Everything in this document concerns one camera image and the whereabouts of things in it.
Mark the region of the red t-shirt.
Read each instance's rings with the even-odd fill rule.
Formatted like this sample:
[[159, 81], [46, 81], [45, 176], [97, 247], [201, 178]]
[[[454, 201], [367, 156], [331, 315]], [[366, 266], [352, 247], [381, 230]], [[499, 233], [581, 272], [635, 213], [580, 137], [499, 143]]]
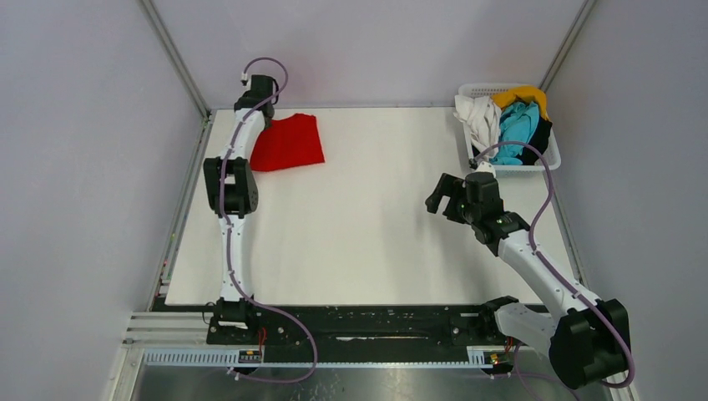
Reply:
[[314, 115], [297, 113], [261, 132], [250, 157], [256, 172], [272, 172], [326, 162]]

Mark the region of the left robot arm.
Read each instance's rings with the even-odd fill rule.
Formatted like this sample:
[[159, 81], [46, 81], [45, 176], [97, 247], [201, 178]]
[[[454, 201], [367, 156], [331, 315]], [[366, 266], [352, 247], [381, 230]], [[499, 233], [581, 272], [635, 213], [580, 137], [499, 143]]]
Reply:
[[210, 332], [229, 333], [238, 343], [249, 343], [259, 332], [252, 310], [250, 251], [252, 214], [259, 191], [250, 157], [260, 134], [270, 126], [279, 84], [268, 75], [242, 75], [245, 92], [234, 105], [235, 122], [223, 150], [203, 162], [210, 209], [216, 214], [222, 238], [222, 287], [210, 319]]

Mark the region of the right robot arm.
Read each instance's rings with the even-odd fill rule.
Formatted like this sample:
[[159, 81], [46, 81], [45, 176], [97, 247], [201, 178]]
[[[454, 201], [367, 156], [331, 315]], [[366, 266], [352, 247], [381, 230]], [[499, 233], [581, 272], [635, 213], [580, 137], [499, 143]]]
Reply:
[[635, 377], [629, 314], [616, 299], [602, 300], [579, 282], [570, 281], [535, 240], [535, 228], [505, 209], [492, 172], [465, 178], [443, 174], [425, 200], [435, 214], [443, 198], [447, 220], [470, 226], [477, 241], [509, 265], [543, 303], [534, 312], [514, 297], [485, 302], [476, 329], [487, 343], [512, 338], [544, 355], [562, 384], [570, 389], [601, 382], [619, 373], [629, 385]]

